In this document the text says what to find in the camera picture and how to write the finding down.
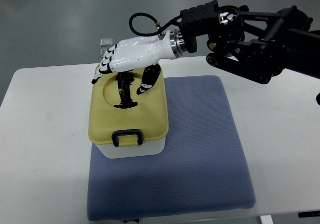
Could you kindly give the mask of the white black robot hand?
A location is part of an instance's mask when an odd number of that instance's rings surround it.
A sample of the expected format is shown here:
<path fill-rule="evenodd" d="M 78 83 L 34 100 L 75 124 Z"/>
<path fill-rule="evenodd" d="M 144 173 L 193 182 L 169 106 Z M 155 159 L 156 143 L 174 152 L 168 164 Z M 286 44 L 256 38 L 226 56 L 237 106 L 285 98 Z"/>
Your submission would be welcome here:
<path fill-rule="evenodd" d="M 178 58 L 178 50 L 173 44 L 174 42 L 170 41 L 169 31 L 165 33 L 163 39 L 155 35 L 122 40 L 104 53 L 91 83 L 95 84 L 98 79 L 113 72 L 145 68 L 141 85 L 136 91 L 140 95 L 155 85 L 157 77 L 151 70 L 156 67 L 159 60 Z"/>

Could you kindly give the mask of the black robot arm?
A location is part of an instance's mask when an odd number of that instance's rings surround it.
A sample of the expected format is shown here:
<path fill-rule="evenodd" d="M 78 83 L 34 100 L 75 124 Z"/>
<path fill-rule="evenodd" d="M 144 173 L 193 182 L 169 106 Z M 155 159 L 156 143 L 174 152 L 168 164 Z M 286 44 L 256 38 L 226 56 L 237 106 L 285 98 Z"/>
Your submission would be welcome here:
<path fill-rule="evenodd" d="M 251 12 L 213 0 L 182 10 L 170 23 L 178 27 L 183 51 L 196 52 L 196 38 L 207 35 L 207 63 L 245 79 L 267 84 L 284 69 L 320 76 L 320 33 L 296 6 Z"/>

